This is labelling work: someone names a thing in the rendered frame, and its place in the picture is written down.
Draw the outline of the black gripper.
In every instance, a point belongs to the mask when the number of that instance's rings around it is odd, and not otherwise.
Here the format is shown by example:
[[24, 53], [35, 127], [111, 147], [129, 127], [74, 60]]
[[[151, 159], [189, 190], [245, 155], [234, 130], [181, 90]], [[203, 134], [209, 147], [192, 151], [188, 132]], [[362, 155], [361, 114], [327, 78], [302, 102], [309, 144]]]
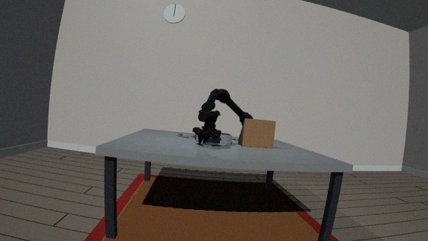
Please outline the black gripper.
[[209, 138], [211, 138], [211, 136], [209, 134], [207, 134], [206, 132], [207, 132], [209, 127], [212, 126], [212, 128], [213, 128], [214, 126], [216, 126], [216, 124], [212, 123], [212, 122], [204, 122], [204, 123], [205, 123], [204, 126], [201, 127], [203, 130], [200, 129], [199, 127], [195, 127], [192, 130], [194, 133], [196, 133], [198, 135], [199, 144], [201, 144], [202, 140], [203, 140], [203, 144], [204, 144], [207, 142], [207, 140]]

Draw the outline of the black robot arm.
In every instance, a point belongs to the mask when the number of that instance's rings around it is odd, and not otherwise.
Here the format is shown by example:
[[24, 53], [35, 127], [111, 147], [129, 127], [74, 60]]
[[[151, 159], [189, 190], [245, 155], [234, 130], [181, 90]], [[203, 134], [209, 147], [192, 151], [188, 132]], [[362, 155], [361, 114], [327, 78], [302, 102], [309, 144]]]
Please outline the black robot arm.
[[[244, 124], [245, 119], [253, 119], [249, 113], [244, 112], [230, 97], [229, 92], [226, 89], [214, 89], [210, 92], [208, 100], [201, 106], [199, 111], [198, 119], [201, 122], [212, 122], [215, 123], [219, 111], [212, 111], [215, 108], [215, 100], [219, 100], [222, 103], [226, 103], [240, 118], [242, 125]], [[210, 112], [211, 111], [211, 112]], [[212, 128], [209, 127], [207, 132], [212, 139], [217, 139], [221, 135], [220, 130], [216, 130], [215, 126]]]

